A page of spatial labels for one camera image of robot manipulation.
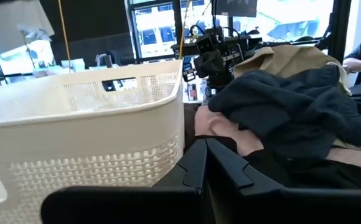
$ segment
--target monitor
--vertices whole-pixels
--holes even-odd
[[[224,16],[256,17],[257,0],[213,0],[217,1],[216,14]]]

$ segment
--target dark blue cloth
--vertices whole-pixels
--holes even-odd
[[[209,109],[282,156],[324,159],[336,138],[361,146],[361,106],[340,91],[335,65],[290,78],[248,72],[215,95]]]

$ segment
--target cable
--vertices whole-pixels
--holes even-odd
[[[215,35],[217,35],[217,3],[218,1],[212,0],[212,27]]]
[[[186,11],[185,11],[185,20],[183,21],[183,26],[182,26],[182,37],[180,37],[179,59],[181,59],[181,60],[183,59],[183,44],[185,42],[185,26],[186,26],[186,19],[187,19],[187,10],[189,9],[190,2],[191,2],[191,0],[187,0]]]
[[[224,28],[224,29],[228,29],[228,30],[232,30],[233,32],[236,32],[237,37],[238,37],[238,41],[239,41],[239,42],[241,41],[240,34],[237,32],[237,30],[236,30],[236,29],[234,29],[234,28],[230,28],[230,27],[222,27],[222,28]]]
[[[70,50],[68,49],[66,26],[65,26],[65,24],[64,24],[64,16],[63,16],[63,10],[62,10],[62,0],[57,0],[57,2],[58,2],[58,4],[59,4],[60,19],[62,20],[62,28],[63,28],[63,35],[64,35],[64,44],[65,44],[65,46],[66,46],[67,60],[68,60],[68,71],[69,71],[69,73],[71,73]]]
[[[190,27],[190,34],[192,34],[192,36],[194,36],[194,33],[193,33],[193,28],[194,27],[196,27],[196,28],[198,28],[198,30],[204,35],[205,34],[205,32],[204,32],[204,30],[203,29],[201,29],[201,27],[199,27],[198,25],[192,25],[191,27]]]

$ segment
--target beige cloth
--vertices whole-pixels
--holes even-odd
[[[316,47],[298,47],[280,45],[263,47],[254,56],[235,66],[235,78],[252,70],[264,70],[270,74],[288,78],[307,69],[321,68],[327,64],[337,65],[340,71],[340,83],[344,91],[350,94],[346,87],[347,72],[333,57],[326,55]]]
[[[221,113],[211,112],[208,106],[201,106],[196,112],[195,135],[230,137],[237,143],[237,153],[241,156],[264,149],[261,140],[252,131],[238,130],[236,123],[229,121]],[[334,147],[326,159],[361,167],[361,150]]]

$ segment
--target tan jacket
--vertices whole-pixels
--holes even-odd
[[[316,47],[293,45],[263,47],[252,58],[236,65],[233,72],[237,78],[245,72],[260,69],[276,76],[288,78],[307,69],[321,68],[327,64],[339,67],[340,82],[345,92],[350,95],[350,91],[346,88],[347,72],[335,58],[326,55]]]

